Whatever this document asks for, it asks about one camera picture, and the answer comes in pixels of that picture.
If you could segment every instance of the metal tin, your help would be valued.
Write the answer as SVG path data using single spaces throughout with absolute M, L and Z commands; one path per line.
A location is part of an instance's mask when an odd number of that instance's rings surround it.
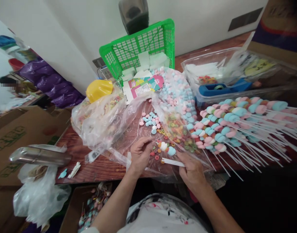
M 65 167 L 71 159 L 72 156 L 69 154 L 35 147 L 20 147 L 9 157 L 12 162 L 58 167 Z

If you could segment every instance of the yellow bowl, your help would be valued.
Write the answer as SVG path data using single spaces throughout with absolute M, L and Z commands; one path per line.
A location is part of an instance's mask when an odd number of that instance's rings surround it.
M 86 96 L 90 103 L 95 102 L 105 95 L 111 94 L 113 91 L 113 83 L 108 80 L 95 80 L 89 84 L 86 90 Z

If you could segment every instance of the purple bag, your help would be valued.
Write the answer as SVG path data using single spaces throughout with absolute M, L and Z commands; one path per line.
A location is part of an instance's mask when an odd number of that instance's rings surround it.
M 49 92 L 53 86 L 65 81 L 64 78 L 58 73 L 50 76 L 43 76 L 37 83 L 36 87 L 44 92 Z
M 41 57 L 28 62 L 17 73 L 46 93 L 59 108 L 78 105 L 85 98 Z

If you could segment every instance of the paper box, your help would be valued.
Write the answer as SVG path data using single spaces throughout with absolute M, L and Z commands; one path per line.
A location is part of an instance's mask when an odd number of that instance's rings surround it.
M 91 190 L 95 187 L 96 185 L 89 185 L 75 188 L 59 233 L 77 233 L 83 203 L 85 206 L 92 196 Z
M 0 188 L 0 233 L 15 233 L 22 226 L 25 217 L 15 217 L 13 196 L 18 187 Z
M 9 156 L 19 147 L 31 144 L 54 145 L 70 124 L 71 112 L 48 112 L 39 106 L 17 108 L 0 117 L 0 186 L 22 185 L 17 174 L 22 164 Z
M 297 67 L 296 1 L 269 0 L 248 50 Z

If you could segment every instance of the hand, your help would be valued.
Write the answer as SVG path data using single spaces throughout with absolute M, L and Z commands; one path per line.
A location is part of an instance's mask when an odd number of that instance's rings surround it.
M 131 146 L 132 162 L 129 169 L 134 175 L 140 177 L 147 167 L 153 146 L 154 142 L 152 137 L 142 137 Z
M 179 168 L 184 183 L 197 196 L 200 190 L 206 189 L 209 186 L 204 176 L 201 162 L 186 153 L 176 151 L 176 155 L 185 165 L 185 167 Z

